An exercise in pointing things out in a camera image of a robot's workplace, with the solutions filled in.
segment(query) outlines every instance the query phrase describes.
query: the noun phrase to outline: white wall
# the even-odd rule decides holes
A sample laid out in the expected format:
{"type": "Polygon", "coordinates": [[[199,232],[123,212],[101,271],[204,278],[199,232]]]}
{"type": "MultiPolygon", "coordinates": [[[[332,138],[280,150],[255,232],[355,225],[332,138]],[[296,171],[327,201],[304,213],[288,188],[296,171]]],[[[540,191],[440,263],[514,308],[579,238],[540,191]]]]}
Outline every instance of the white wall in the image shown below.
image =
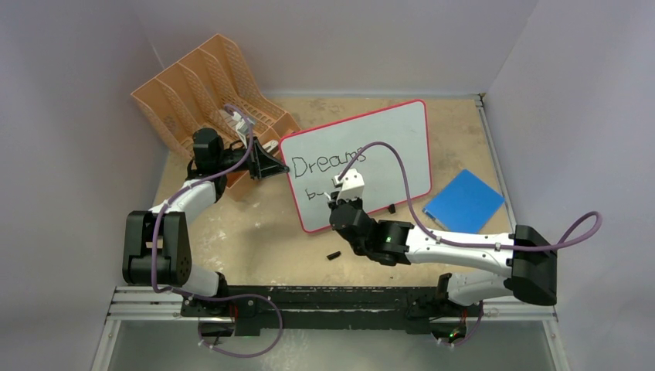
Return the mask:
{"type": "Polygon", "coordinates": [[[557,306],[575,369],[655,363],[655,3],[541,0],[487,95],[514,210],[561,251],[557,306]]]}
{"type": "Polygon", "coordinates": [[[215,33],[275,94],[478,94],[537,0],[132,0],[165,66],[215,33]]]}
{"type": "Polygon", "coordinates": [[[161,174],[129,97],[159,70],[125,1],[0,1],[0,368],[90,368],[161,174]]]}

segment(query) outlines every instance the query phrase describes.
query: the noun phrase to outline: wooden tabletop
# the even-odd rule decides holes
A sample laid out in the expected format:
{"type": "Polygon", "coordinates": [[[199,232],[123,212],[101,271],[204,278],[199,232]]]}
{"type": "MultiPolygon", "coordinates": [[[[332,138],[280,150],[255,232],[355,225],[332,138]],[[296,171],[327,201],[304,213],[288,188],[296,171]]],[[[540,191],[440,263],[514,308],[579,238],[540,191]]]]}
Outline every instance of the wooden tabletop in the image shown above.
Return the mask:
{"type": "MultiPolygon", "coordinates": [[[[301,128],[312,128],[409,99],[285,97],[271,100],[289,111],[301,128]]],[[[414,203],[419,218],[428,227],[439,229],[420,210],[462,169],[469,169],[499,192],[500,187],[475,102],[424,101],[433,189],[414,203]]],[[[169,154],[155,204],[177,191],[185,177],[186,163],[169,154]]],[[[404,204],[397,207],[396,214],[384,211],[373,217],[413,222],[404,204]]],[[[505,209],[500,208],[480,232],[510,231],[505,209]]],[[[348,243],[333,231],[305,233],[300,228],[284,175],[263,180],[239,202],[223,197],[198,217],[190,226],[189,235],[194,263],[223,272],[229,284],[433,286],[442,273],[470,271],[448,264],[384,267],[366,257],[355,256],[348,243]],[[328,260],[326,255],[335,251],[341,251],[341,256],[328,260]]]]}

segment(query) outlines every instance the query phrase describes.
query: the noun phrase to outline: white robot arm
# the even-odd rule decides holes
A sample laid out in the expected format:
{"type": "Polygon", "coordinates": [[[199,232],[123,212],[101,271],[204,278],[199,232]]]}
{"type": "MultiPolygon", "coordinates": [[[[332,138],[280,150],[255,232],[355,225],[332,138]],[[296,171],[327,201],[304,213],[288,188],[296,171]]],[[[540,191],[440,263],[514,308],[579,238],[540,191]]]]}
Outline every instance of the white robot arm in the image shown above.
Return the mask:
{"type": "MultiPolygon", "coordinates": [[[[237,119],[237,134],[241,141],[246,141],[243,134],[245,121],[240,115],[237,119]]],[[[167,205],[159,229],[158,284],[208,297],[219,294],[221,288],[227,285],[220,273],[193,264],[191,259],[188,226],[222,197],[227,185],[226,175],[204,182],[202,179],[231,168],[234,168],[234,172],[248,171],[252,179],[289,172],[284,163],[269,155],[256,137],[253,138],[252,151],[245,161],[241,161],[246,155],[246,148],[235,148],[234,144],[238,143],[225,148],[221,137],[211,128],[202,128],[193,134],[194,157],[187,166],[187,179],[174,201],[166,199],[160,205],[146,211],[133,211],[127,217],[123,253],[123,278],[126,282],[151,283],[152,254],[148,243],[152,242],[154,222],[167,205]]]]}
{"type": "Polygon", "coordinates": [[[523,252],[501,250],[500,245],[547,245],[543,237],[528,226],[516,232],[495,235],[432,231],[444,240],[458,243],[485,243],[489,248],[446,245],[429,237],[407,222],[376,221],[363,210],[364,178],[349,169],[342,179],[333,179],[338,189],[330,195],[330,224],[346,239],[357,255],[380,264],[445,263],[476,268],[469,274],[445,274],[440,286],[451,302],[468,306],[484,299],[515,296],[536,305],[554,305],[556,297],[557,254],[554,251],[523,252]]]}

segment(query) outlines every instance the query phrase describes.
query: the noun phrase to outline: red whiteboard border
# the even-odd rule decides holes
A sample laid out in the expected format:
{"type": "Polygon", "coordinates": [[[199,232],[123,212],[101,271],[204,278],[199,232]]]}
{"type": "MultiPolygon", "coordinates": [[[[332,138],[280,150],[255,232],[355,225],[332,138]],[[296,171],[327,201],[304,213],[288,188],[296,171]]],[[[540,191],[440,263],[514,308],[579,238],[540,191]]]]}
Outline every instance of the red whiteboard border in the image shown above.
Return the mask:
{"type": "MultiPolygon", "coordinates": [[[[409,100],[409,101],[406,101],[406,102],[403,102],[403,103],[394,104],[394,105],[389,106],[389,107],[381,108],[381,109],[376,110],[376,111],[371,111],[371,112],[367,112],[367,113],[364,113],[364,114],[358,114],[357,116],[348,117],[348,118],[345,118],[343,120],[331,122],[330,124],[324,124],[324,125],[321,125],[321,126],[317,126],[315,128],[304,129],[304,130],[297,131],[297,132],[289,134],[289,135],[285,135],[280,139],[280,153],[282,154],[282,161],[285,164],[287,163],[287,161],[284,159],[284,150],[283,150],[283,146],[282,146],[284,144],[284,140],[287,139],[287,138],[295,137],[295,136],[301,135],[301,134],[306,134],[306,133],[308,133],[310,131],[315,131],[315,130],[319,130],[319,129],[322,129],[322,128],[327,128],[328,126],[332,126],[332,125],[336,125],[336,124],[343,124],[345,122],[352,121],[352,120],[354,120],[356,118],[369,116],[371,114],[377,114],[379,112],[388,111],[388,110],[391,110],[393,108],[402,107],[402,106],[405,106],[407,104],[412,104],[412,103],[416,103],[416,102],[421,102],[421,104],[423,105],[423,112],[425,113],[425,118],[426,118],[426,145],[427,145],[427,148],[428,148],[428,168],[429,168],[430,187],[428,189],[428,192],[425,192],[422,195],[412,197],[412,199],[418,199],[419,197],[423,197],[423,196],[427,195],[428,193],[432,192],[432,186],[433,186],[433,181],[432,181],[432,159],[431,159],[430,150],[429,150],[428,110],[427,110],[426,102],[423,99],[409,100]]],[[[292,194],[292,196],[294,198],[294,205],[296,206],[296,213],[298,213],[298,220],[300,221],[300,227],[303,229],[303,231],[305,231],[305,233],[316,233],[316,232],[319,232],[319,231],[322,231],[322,230],[325,230],[325,229],[329,228],[330,226],[324,226],[324,227],[318,228],[317,230],[306,230],[305,229],[305,225],[303,224],[303,218],[300,215],[300,208],[298,208],[298,201],[296,200],[296,193],[294,192],[294,186],[291,184],[291,175],[290,175],[290,173],[287,173],[287,180],[289,181],[289,188],[291,188],[291,194],[292,194]]],[[[396,203],[395,205],[400,205],[401,203],[406,203],[406,202],[407,202],[407,200],[400,201],[400,202],[396,203]]],[[[380,209],[375,209],[375,210],[372,210],[372,211],[370,211],[368,213],[373,214],[373,213],[377,213],[378,211],[384,210],[384,209],[386,209],[386,207],[381,207],[380,209]]]]}

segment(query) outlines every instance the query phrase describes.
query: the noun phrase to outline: blue folder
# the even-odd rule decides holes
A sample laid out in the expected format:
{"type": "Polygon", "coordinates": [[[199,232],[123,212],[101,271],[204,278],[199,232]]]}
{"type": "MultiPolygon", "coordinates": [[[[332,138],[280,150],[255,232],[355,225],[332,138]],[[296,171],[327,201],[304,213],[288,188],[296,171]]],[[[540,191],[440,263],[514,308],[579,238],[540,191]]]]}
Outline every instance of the blue folder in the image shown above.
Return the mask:
{"type": "Polygon", "coordinates": [[[505,199],[468,170],[450,182],[423,212],[450,232],[478,233],[505,199]]]}

